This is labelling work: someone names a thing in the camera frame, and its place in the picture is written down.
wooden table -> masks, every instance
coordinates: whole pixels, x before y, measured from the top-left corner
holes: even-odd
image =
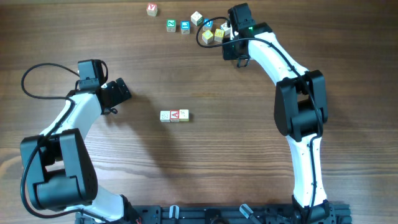
[[[23,94],[22,74],[42,62],[77,70],[100,58],[109,79],[134,96],[100,117],[85,140],[99,183],[135,205],[290,203],[287,141],[273,119],[274,84],[256,63],[236,68],[221,49],[167,33],[168,18],[227,16],[239,1],[39,4],[0,7],[0,223],[40,220],[21,204],[19,143],[46,128],[63,101]],[[398,222],[398,6],[392,1],[249,1],[298,63],[326,79],[329,120],[323,183],[332,202],[351,205],[355,223]],[[65,95],[76,77],[40,68],[27,78],[37,95]],[[161,123],[160,110],[189,109],[189,123]]]

yellow block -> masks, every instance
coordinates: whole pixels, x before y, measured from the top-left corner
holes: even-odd
[[[206,32],[202,33],[202,36],[208,40],[213,37],[213,33],[210,30],[206,30]]]
[[[221,38],[224,37],[224,34],[225,34],[225,31],[223,31],[222,29],[216,29],[216,32],[214,33],[214,35],[216,37],[221,37]]]

wooden tabletop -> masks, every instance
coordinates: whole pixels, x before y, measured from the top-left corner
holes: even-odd
[[[39,134],[63,101],[23,94],[37,63],[77,70],[104,60],[133,98],[101,116],[85,142],[99,184],[134,205],[290,203],[290,149],[274,118],[275,87],[256,63],[236,68],[221,49],[191,34],[167,33],[166,19],[227,16],[239,1],[0,6],[0,223],[41,220],[21,204],[19,143]],[[331,202],[351,205],[354,223],[398,222],[398,5],[393,1],[249,1],[285,50],[326,79],[329,120],[322,139],[323,184]],[[39,68],[36,95],[66,95],[76,76]],[[189,109],[188,123],[161,123],[161,110]]]

green block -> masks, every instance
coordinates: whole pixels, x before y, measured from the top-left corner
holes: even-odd
[[[175,19],[167,19],[167,23],[166,23],[167,27],[175,27],[176,25],[177,25],[177,22],[175,21]]]

brown wood surface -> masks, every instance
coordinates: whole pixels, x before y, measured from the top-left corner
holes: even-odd
[[[76,70],[100,58],[133,99],[100,117],[86,146],[99,183],[134,205],[289,203],[294,187],[287,142],[273,119],[274,84],[256,63],[237,69],[221,49],[167,33],[168,18],[227,16],[239,1],[161,1],[0,7],[0,223],[41,220],[21,204],[19,143],[46,128],[62,101],[23,94],[22,74],[54,62]],[[398,223],[398,5],[393,1],[249,1],[298,63],[326,78],[329,120],[323,183],[332,202],[351,205],[355,223]],[[65,95],[76,77],[40,68],[37,95]],[[189,109],[189,123],[161,123],[160,110]]]

